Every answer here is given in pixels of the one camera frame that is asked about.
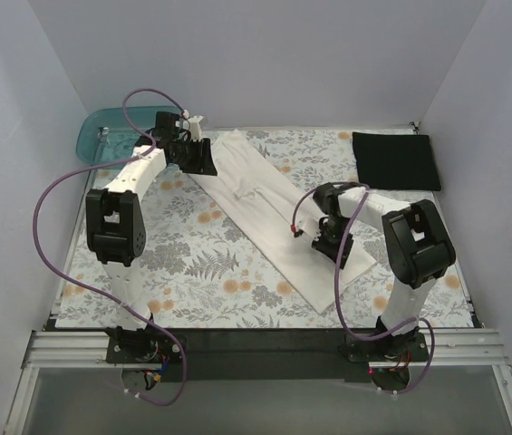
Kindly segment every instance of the white wall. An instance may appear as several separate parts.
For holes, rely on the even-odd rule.
[[[484,3],[30,0],[89,112],[154,86],[212,126],[420,120]]]
[[[488,0],[423,128],[474,304],[512,361],[512,1]]]
[[[74,145],[85,116],[30,5],[0,1],[0,433],[30,332],[54,296],[55,279],[34,253],[31,214],[47,183],[80,164]],[[82,187],[67,181],[42,214],[44,245],[59,265]]]

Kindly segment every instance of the towel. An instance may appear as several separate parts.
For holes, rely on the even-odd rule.
[[[312,249],[310,235],[294,238],[290,229],[295,204],[304,192],[266,161],[238,130],[221,134],[211,152],[217,177],[191,177],[314,310],[324,311],[334,302],[334,262]],[[298,220],[317,223],[322,216],[311,199],[298,210]],[[340,274],[340,288],[346,288],[374,262],[354,244]]]

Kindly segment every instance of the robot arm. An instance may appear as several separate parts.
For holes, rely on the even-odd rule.
[[[144,317],[150,310],[142,298],[140,256],[146,243],[145,225],[140,202],[153,180],[168,164],[179,165],[185,173],[217,175],[211,159],[211,146],[201,138],[199,123],[203,117],[188,120],[183,133],[183,120],[177,114],[157,112],[155,128],[157,148],[149,155],[134,160],[102,189],[92,188],[86,195],[86,236],[91,251],[111,280],[111,292]],[[133,157],[150,148],[150,140],[141,136]],[[136,330],[144,323],[125,310],[119,310],[118,325]]]
[[[320,221],[320,235],[313,247],[335,261],[344,228],[360,204],[365,187],[350,183],[341,187],[324,184],[314,202],[328,216]],[[377,321],[385,332],[400,322],[420,315],[430,289],[447,267],[455,263],[455,249],[435,205],[428,200],[409,203],[371,194],[358,218],[384,233],[387,254],[395,275],[391,297]],[[343,263],[353,245],[347,235]],[[416,331],[417,322],[396,331],[402,337]]]

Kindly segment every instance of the black mat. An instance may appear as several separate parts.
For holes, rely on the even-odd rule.
[[[373,189],[441,189],[429,136],[354,132],[353,151],[359,181]]]

